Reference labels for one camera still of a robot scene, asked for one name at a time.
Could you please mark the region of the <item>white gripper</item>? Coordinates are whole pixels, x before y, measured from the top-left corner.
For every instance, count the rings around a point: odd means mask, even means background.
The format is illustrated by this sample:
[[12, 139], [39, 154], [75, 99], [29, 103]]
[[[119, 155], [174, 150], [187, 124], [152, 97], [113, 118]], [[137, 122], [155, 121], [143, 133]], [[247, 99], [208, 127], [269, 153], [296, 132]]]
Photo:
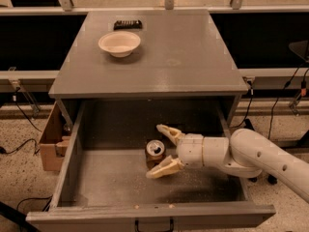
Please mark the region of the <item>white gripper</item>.
[[204, 136], [189, 133], [184, 135], [181, 130], [159, 124], [156, 129], [165, 135], [174, 145], [177, 145], [177, 158], [169, 156], [160, 164], [146, 173], [148, 179], [158, 179], [183, 170], [184, 167], [202, 167]]

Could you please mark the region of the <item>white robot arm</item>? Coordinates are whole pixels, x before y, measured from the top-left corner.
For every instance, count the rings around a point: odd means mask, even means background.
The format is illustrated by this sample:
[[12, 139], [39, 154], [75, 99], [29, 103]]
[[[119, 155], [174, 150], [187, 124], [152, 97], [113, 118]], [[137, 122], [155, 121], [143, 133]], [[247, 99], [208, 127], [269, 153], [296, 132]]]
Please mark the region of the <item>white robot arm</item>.
[[176, 155], [149, 170], [149, 179], [172, 175], [186, 167], [214, 167], [241, 178], [255, 178], [266, 172], [309, 202], [309, 163], [253, 130], [238, 129], [229, 137], [207, 137], [165, 125], [156, 128], [176, 146]]

